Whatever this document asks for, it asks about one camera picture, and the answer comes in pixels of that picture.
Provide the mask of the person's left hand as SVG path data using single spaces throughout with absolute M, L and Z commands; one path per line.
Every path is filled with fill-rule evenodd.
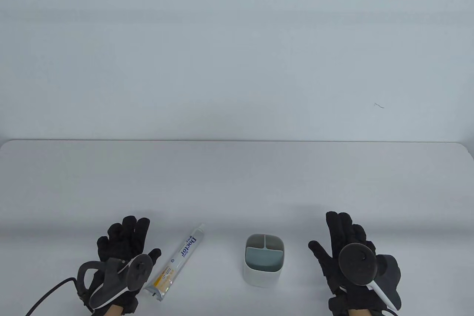
M 133 215 L 124 217 L 121 223 L 111 225 L 107 235 L 101 236 L 97 240 L 99 261 L 106 262 L 110 258 L 115 258 L 129 263 L 132 258 L 142 255 L 149 225 L 149 218 L 137 219 Z M 137 309 L 137 295 L 140 291 L 141 289 L 124 292 L 102 308 L 95 309 L 92 315 L 122 316 L 132 314 Z

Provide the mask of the person's right hand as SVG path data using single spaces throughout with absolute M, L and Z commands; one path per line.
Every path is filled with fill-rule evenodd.
M 334 316 L 396 315 L 402 302 L 397 287 L 401 270 L 393 255 L 378 255 L 362 226 L 345 212 L 326 213 L 332 253 L 312 240 L 309 249 L 318 260 L 333 297 Z

